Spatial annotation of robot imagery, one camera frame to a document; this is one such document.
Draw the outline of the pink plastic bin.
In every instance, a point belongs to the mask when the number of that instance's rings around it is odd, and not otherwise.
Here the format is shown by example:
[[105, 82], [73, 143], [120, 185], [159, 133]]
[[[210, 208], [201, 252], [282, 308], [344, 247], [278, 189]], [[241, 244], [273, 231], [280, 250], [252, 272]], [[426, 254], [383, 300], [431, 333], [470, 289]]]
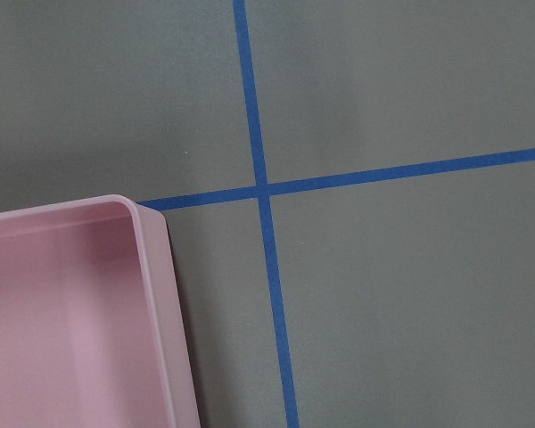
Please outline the pink plastic bin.
[[0, 427], [199, 423], [164, 216], [116, 194], [0, 213]]

